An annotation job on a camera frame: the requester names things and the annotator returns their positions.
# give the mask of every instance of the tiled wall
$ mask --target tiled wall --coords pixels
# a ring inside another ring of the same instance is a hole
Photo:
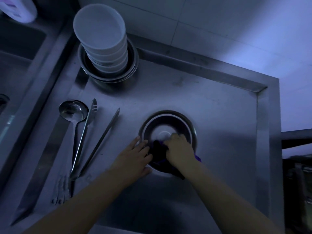
[[[312,128],[312,0],[79,0],[127,31],[280,78],[282,130]]]

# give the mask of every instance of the metal bowl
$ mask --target metal bowl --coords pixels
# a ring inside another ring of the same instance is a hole
[[[99,86],[103,83],[113,84],[119,83],[130,78],[134,72],[138,68],[138,51],[133,43],[127,39],[128,41],[128,64],[123,72],[118,75],[104,74],[97,70],[95,66],[92,64],[91,60],[88,58],[88,55],[85,49],[80,44],[78,47],[78,58],[81,64],[81,67],[85,71],[87,75],[89,75],[94,82],[96,82]]]
[[[195,152],[197,146],[196,131],[191,121],[183,114],[164,110],[152,114],[141,126],[139,136],[149,143],[155,140],[165,141],[172,133],[183,134]]]

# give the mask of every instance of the stack of white bowls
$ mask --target stack of white bowls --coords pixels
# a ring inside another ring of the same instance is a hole
[[[74,18],[74,31],[92,64],[106,78],[122,73],[128,63],[126,26],[121,15],[104,4],[90,4]]]

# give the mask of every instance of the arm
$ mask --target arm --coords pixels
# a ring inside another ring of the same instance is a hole
[[[271,220],[195,159],[184,135],[172,134],[165,144],[168,161],[191,182],[223,234],[282,234]]]
[[[135,138],[117,156],[112,166],[89,186],[28,228],[24,234],[88,233],[100,213],[124,188],[151,172],[145,167],[152,160],[152,155],[146,156],[149,147],[143,148],[147,141],[135,147],[139,139]]]

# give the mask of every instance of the metal utensil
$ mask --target metal utensil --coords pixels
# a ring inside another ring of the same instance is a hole
[[[96,99],[94,98],[92,100],[92,104],[91,104],[91,107],[90,107],[90,110],[89,110],[89,113],[88,113],[88,116],[87,116],[87,120],[85,122],[85,126],[84,126],[83,131],[82,131],[82,136],[81,136],[79,145],[78,145],[77,153],[76,153],[74,161],[73,161],[73,166],[72,166],[72,170],[71,170],[71,173],[70,173],[70,178],[71,179],[74,176],[74,174],[75,174],[75,172],[76,172],[76,170],[78,168],[78,161],[80,159],[80,155],[81,155],[81,152],[82,152],[82,147],[83,147],[83,144],[84,144],[85,136],[87,134],[87,130],[88,130],[89,125],[91,124],[91,122],[95,118],[96,112],[97,112],[97,102],[96,102]]]
[[[111,119],[110,123],[108,124],[108,126],[106,127],[103,135],[101,136],[101,138],[99,139],[98,143],[96,144],[95,148],[93,149],[92,153],[90,154],[87,162],[84,164],[83,168],[81,169],[79,176],[81,177],[84,175],[86,169],[88,168],[88,165],[90,164],[93,156],[95,155],[96,151],[98,150],[99,146],[101,145],[104,137],[106,136],[106,134],[108,133],[108,131],[110,130],[110,128],[112,127],[112,125],[116,122],[118,116],[119,116],[119,112],[120,112],[120,108],[116,111],[115,115],[113,116],[113,118]]]
[[[57,122],[55,123],[48,142],[36,166],[34,174],[14,214],[11,225],[23,220],[33,211],[45,184],[46,178],[48,177],[50,169],[54,163],[60,145],[62,144],[68,125],[69,123],[62,117],[57,119]]]
[[[76,152],[75,138],[76,138],[77,125],[79,122],[82,122],[87,117],[88,107],[84,103],[78,100],[68,100],[60,104],[59,112],[62,118],[64,118],[65,120],[69,122],[72,122],[73,124],[73,137],[72,137],[73,152],[71,156],[73,160],[74,154]],[[60,169],[60,175],[56,181],[55,188],[53,191],[52,204],[64,203],[64,198],[65,198],[65,193],[66,193],[66,190],[64,190],[66,187],[64,183],[66,181],[65,180],[66,175],[63,175],[62,172],[65,170],[66,164],[67,164],[67,159],[63,161],[62,167]]]

